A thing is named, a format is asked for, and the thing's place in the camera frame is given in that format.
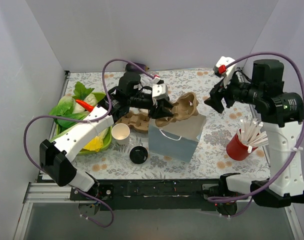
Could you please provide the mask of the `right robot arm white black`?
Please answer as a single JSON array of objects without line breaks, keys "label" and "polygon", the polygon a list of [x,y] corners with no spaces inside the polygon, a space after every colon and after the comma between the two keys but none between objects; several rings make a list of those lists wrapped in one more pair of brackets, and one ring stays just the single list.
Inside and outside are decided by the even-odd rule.
[{"label": "right robot arm white black", "polygon": [[205,104],[218,113],[235,102],[253,105],[267,134],[270,178],[251,179],[240,173],[219,178],[213,203],[227,203],[252,197],[261,207],[282,208],[304,204],[304,179],[300,144],[304,137],[304,101],[300,94],[284,92],[284,64],[276,59],[253,62],[250,82],[240,82],[233,73],[229,83],[219,81]]}]

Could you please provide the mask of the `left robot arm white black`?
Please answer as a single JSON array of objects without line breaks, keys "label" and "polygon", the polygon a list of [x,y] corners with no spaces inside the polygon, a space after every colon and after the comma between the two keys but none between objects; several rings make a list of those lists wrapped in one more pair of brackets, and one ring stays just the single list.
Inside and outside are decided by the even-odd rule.
[{"label": "left robot arm white black", "polygon": [[139,74],[124,73],[118,85],[90,110],[84,123],[75,124],[52,142],[46,139],[40,144],[42,170],[58,186],[69,185],[87,200],[95,199],[99,195],[99,182],[89,173],[77,170],[72,162],[86,144],[125,116],[130,108],[146,109],[152,119],[171,117],[173,105],[168,96],[168,86],[158,76],[154,77],[152,86],[143,86]]}]

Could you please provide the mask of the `white paper coffee cup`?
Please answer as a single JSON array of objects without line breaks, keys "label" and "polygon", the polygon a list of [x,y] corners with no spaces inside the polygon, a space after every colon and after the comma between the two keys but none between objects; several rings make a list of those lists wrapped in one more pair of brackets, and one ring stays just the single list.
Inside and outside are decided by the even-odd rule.
[{"label": "white paper coffee cup", "polygon": [[130,128],[124,123],[116,124],[112,130],[111,135],[120,146],[126,146],[130,142]]}]

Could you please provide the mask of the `light blue paper bag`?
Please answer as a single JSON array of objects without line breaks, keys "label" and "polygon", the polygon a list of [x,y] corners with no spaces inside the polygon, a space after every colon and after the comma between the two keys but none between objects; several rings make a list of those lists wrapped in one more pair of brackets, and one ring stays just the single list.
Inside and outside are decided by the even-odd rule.
[{"label": "light blue paper bag", "polygon": [[183,162],[190,162],[199,144],[207,118],[202,114],[158,127],[151,119],[148,148],[151,152]]}]

